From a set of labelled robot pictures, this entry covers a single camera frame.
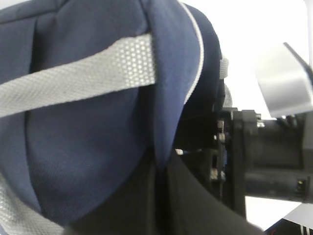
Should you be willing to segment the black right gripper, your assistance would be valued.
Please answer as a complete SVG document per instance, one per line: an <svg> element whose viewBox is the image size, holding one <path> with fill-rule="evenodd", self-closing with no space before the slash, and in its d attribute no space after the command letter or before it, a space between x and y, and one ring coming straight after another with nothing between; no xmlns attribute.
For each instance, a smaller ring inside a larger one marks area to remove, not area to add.
<svg viewBox="0 0 313 235"><path fill-rule="evenodd" d="M218 199L242 217L246 216L246 168L251 164L248 145L258 134L254 110L224 109L214 136L217 179L211 180Z"/></svg>

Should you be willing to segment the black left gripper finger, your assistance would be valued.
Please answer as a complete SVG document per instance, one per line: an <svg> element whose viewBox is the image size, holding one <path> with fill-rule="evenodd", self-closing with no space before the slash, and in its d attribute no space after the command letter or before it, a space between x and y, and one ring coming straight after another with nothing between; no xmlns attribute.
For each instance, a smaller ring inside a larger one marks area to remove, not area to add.
<svg viewBox="0 0 313 235"><path fill-rule="evenodd" d="M172 153L158 172L150 153L105 202L64 229L66 235L260 235Z"/></svg>

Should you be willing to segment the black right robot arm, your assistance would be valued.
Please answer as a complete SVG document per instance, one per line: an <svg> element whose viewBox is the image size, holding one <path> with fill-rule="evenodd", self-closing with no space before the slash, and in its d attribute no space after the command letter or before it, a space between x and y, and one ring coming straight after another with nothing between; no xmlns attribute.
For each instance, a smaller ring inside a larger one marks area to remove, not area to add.
<svg viewBox="0 0 313 235"><path fill-rule="evenodd" d="M217 115L218 199L241 216L246 196L300 203L313 201L313 114L264 120L253 110Z"/></svg>

